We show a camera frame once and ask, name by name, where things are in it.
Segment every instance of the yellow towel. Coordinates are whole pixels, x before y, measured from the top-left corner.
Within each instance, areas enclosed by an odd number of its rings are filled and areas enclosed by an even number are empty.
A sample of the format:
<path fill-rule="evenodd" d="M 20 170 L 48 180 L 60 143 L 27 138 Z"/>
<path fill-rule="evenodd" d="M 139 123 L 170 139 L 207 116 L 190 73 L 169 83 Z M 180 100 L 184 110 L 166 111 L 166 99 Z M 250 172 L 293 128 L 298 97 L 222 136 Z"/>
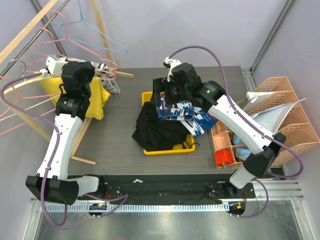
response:
<path fill-rule="evenodd" d="M 40 81 L 47 94 L 60 94 L 59 85 L 62 84 L 61 77 L 50 78 Z M 99 77 L 94 77 L 90 83 L 91 97 L 90 106 L 85 116 L 88 118 L 102 119 L 104 117 L 103 107 L 106 104 L 110 93 L 108 93 L 101 85 Z M 57 104 L 59 97 L 52 99 L 54 105 Z"/>

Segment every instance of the red box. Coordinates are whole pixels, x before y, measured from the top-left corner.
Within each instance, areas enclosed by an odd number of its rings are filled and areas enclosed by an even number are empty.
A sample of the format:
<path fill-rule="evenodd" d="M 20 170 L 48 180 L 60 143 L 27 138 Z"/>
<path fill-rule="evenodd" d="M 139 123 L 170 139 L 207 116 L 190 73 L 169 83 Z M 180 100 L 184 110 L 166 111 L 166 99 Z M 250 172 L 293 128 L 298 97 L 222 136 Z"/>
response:
<path fill-rule="evenodd" d="M 229 152 L 226 149 L 216 151 L 214 153 L 214 159 L 215 159 L 215 164 L 220 167 L 234 163 L 231 152 Z"/>

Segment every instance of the yellow basket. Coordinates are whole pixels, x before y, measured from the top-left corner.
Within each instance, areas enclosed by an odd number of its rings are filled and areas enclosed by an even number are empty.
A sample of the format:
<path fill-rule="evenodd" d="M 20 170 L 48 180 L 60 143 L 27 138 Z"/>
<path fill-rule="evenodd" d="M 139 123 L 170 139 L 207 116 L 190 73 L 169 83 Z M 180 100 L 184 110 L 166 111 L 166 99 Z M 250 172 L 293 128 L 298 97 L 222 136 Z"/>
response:
<path fill-rule="evenodd" d="M 150 101 L 152 97 L 152 91 L 145 91 L 142 93 L 142 105 L 144 105 L 145 102 Z M 192 136 L 192 134 L 188 134 L 186 137 L 186 141 L 187 143 L 192 147 L 189 149 L 184 149 L 182 144 L 176 144 L 173 146 L 172 150 L 165 150 L 165 151 L 146 151 L 145 149 L 143 149 L 143 152 L 145 155 L 149 155 L 149 156 L 155 156 L 155 155 L 164 155 L 164 154 L 186 154 L 186 153 L 191 153 L 196 149 L 196 145 L 195 143 L 195 139 L 194 136 Z"/>

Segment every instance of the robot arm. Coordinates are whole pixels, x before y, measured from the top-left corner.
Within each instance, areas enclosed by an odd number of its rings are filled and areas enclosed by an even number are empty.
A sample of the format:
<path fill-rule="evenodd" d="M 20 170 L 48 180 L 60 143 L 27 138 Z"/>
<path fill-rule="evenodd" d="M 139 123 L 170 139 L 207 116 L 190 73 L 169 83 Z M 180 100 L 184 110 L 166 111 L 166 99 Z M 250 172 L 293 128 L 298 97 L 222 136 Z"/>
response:
<path fill-rule="evenodd" d="M 69 62 L 59 65 L 53 59 L 48 59 L 51 60 L 48 69 L 55 76 L 59 72 L 65 93 L 61 93 L 56 104 L 54 120 L 59 129 L 60 142 L 48 171 L 44 197 L 47 202 L 72 205 L 77 197 L 95 192 L 99 187 L 99 178 L 95 176 L 68 179 L 69 158 L 90 105 L 89 83 L 92 81 L 95 70 L 89 62 Z M 41 184 L 56 141 L 57 133 L 53 130 L 47 152 L 36 176 L 28 176 L 25 182 L 38 200 L 40 200 Z"/>
<path fill-rule="evenodd" d="M 215 81 L 202 83 L 195 68 L 188 63 L 177 60 L 164 60 L 164 66 L 170 68 L 166 80 L 157 78 L 153 80 L 153 92 L 156 104 L 159 103 L 160 92 L 165 92 L 166 101 L 175 104 L 181 100 L 188 100 L 195 107 L 202 108 L 213 117 L 227 125 L 248 146 L 252 154 L 245 160 L 229 179 L 229 183 L 237 190 L 242 189 L 248 182 L 256 177 L 262 177 L 276 159 L 280 146 L 261 136 L 248 122 L 260 129 L 264 135 L 273 136 L 284 143 L 286 137 L 282 133 L 273 135 L 272 132 L 260 126 L 247 115 L 235 102 L 236 111 L 230 106 L 225 90 Z"/>

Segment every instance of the patterned cloth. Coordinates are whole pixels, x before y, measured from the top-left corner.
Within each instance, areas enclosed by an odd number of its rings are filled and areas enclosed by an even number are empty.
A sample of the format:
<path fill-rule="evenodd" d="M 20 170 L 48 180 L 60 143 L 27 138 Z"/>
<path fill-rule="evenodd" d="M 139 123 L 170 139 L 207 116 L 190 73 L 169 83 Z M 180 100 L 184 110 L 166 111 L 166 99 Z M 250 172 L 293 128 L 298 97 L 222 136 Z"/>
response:
<path fill-rule="evenodd" d="M 195 137 L 199 137 L 209 131 L 218 121 L 200 107 L 192 106 L 188 101 L 177 104 L 169 104 L 165 100 L 165 94 L 161 94 L 161 106 L 156 108 L 158 117 L 162 120 L 178 120 Z"/>

